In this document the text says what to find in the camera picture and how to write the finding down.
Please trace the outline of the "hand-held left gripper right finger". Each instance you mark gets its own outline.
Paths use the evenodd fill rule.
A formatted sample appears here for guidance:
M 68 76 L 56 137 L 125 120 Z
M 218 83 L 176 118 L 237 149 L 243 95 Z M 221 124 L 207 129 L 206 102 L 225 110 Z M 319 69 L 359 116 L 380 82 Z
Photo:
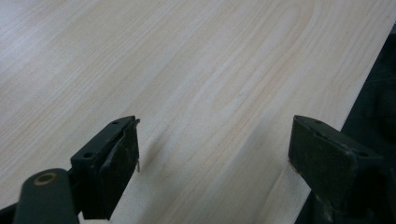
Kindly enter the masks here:
M 290 164 L 315 195 L 342 215 L 363 215 L 383 157 L 328 124 L 293 118 Z

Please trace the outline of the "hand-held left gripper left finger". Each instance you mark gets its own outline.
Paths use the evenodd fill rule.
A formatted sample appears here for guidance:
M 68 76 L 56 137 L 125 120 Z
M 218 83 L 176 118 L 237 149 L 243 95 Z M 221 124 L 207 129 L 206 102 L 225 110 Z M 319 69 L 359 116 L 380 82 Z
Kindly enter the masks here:
M 71 157 L 78 210 L 85 219 L 110 220 L 138 168 L 138 123 L 135 116 L 111 121 Z

